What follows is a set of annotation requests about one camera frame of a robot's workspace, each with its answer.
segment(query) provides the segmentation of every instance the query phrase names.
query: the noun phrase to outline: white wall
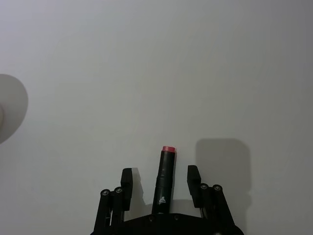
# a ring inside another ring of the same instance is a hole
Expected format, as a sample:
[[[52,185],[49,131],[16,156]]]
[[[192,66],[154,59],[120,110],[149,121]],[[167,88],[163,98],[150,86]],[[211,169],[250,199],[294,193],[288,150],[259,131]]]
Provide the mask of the white wall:
[[[312,7],[2,0],[0,73],[23,83],[28,110],[0,145],[0,234],[90,234],[125,167],[141,177],[136,205],[152,203],[163,145],[178,149],[175,211],[196,214],[197,164],[246,234],[309,234]]]

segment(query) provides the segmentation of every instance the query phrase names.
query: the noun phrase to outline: black mechanical arm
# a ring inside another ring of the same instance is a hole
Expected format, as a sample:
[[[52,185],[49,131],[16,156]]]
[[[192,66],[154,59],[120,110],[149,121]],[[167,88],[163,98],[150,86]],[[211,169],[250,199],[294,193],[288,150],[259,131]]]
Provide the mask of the black mechanical arm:
[[[158,175],[161,179],[168,169],[162,165],[163,163],[168,166],[167,154],[166,151],[162,151],[161,154]],[[167,200],[166,194],[162,192],[164,189],[158,188],[157,184],[152,214],[124,221],[124,212],[130,210],[133,191],[132,169],[124,169],[120,187],[114,191],[109,189],[101,191],[94,231],[91,235],[244,235],[233,221],[222,186],[210,187],[202,183],[195,165],[188,166],[187,183],[194,206],[200,209],[201,218],[169,213],[170,200]],[[164,208],[157,210],[160,205],[168,207],[168,210]]]

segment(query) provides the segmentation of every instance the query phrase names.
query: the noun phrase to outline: black cylindrical object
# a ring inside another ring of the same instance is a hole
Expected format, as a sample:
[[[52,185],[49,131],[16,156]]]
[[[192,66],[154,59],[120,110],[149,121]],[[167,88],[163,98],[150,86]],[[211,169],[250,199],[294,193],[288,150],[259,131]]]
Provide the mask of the black cylindrical object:
[[[175,156],[176,150],[174,147],[163,147],[156,178],[152,214],[170,212]]]

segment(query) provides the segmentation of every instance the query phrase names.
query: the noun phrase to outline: red cap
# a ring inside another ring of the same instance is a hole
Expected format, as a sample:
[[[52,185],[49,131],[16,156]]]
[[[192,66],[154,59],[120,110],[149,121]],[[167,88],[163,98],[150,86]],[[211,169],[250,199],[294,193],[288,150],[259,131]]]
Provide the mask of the red cap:
[[[170,147],[170,146],[163,146],[162,151],[176,153],[176,149],[174,147]]]

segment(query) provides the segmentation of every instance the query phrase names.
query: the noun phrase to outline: screw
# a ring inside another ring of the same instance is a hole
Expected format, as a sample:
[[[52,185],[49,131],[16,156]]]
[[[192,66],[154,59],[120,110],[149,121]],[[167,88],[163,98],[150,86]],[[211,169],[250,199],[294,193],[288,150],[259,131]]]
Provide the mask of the screw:
[[[207,189],[207,185],[201,185],[202,189]]]
[[[105,191],[102,192],[102,195],[103,195],[103,196],[107,196],[108,194],[109,194],[109,191],[108,191],[108,190],[105,190]]]
[[[115,190],[115,192],[117,192],[117,193],[120,193],[120,192],[122,192],[123,190],[121,189],[121,188],[118,188],[117,190]]]
[[[220,191],[220,190],[221,190],[221,187],[218,186],[218,185],[216,185],[216,186],[214,186],[214,189],[215,189],[216,191]]]

